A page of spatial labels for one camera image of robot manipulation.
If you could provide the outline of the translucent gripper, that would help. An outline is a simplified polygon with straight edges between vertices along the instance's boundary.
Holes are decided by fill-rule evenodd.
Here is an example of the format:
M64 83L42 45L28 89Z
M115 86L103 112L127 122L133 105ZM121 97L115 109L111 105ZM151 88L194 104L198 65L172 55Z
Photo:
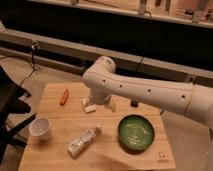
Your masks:
M96 105L108 105L109 109L112 112L116 112L116 102L114 100L111 100L111 96L108 96L106 98L98 98L95 96L89 96L82 99L82 105L83 107L89 106L90 102Z

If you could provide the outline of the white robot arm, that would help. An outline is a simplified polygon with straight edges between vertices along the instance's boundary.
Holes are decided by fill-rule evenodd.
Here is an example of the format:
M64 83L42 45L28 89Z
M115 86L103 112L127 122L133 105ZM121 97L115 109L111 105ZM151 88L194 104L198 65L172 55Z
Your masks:
M200 122L213 130L213 88L192 83L161 81L117 75L115 62L101 56L88 68L83 83L93 103L119 95Z

